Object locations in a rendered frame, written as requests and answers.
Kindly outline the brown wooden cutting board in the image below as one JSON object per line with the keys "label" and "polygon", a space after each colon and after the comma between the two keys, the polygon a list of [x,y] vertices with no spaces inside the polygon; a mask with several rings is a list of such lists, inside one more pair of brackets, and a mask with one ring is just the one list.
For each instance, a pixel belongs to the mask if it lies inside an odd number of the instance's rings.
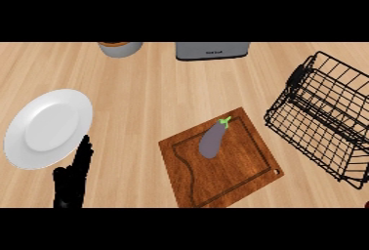
{"label": "brown wooden cutting board", "polygon": [[[228,118],[215,157],[199,153],[203,134]],[[178,207],[227,207],[283,176],[244,110],[237,107],[157,142]]]}

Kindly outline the purple eggplant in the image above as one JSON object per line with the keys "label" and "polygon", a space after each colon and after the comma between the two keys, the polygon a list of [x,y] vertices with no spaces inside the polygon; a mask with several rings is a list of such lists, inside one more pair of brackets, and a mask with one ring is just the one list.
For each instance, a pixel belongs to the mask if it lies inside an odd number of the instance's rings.
{"label": "purple eggplant", "polygon": [[228,127],[230,117],[219,119],[203,134],[199,142],[199,153],[206,159],[215,157],[219,149],[221,137]]}

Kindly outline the grey round canister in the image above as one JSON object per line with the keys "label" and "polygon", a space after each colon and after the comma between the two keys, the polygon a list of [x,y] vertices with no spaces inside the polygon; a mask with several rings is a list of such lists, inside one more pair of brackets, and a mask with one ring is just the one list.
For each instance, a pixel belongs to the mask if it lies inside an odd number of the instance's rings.
{"label": "grey round canister", "polygon": [[131,56],[142,46],[141,42],[116,42],[116,43],[97,43],[100,51],[111,58],[125,58]]}

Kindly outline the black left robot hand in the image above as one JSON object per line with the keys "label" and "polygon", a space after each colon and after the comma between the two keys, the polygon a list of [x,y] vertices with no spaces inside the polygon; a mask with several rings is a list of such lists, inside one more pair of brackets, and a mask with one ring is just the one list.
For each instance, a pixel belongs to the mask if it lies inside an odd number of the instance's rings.
{"label": "black left robot hand", "polygon": [[85,182],[92,158],[89,136],[83,135],[73,162],[52,170],[54,208],[80,208],[83,204]]}

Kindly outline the grey box appliance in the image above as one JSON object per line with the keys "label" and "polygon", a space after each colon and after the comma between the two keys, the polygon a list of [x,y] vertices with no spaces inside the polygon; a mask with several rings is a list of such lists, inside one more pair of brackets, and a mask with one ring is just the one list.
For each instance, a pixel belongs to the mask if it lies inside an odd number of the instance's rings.
{"label": "grey box appliance", "polygon": [[175,59],[202,61],[241,58],[247,55],[249,42],[176,42]]}

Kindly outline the white round plate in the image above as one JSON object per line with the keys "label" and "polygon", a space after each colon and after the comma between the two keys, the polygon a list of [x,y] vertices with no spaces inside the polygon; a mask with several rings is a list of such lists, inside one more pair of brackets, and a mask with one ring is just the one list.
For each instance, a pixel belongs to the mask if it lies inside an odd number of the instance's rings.
{"label": "white round plate", "polygon": [[38,96],[16,114],[2,139],[8,162],[23,170],[44,168],[78,147],[92,124],[92,104],[76,90]]}

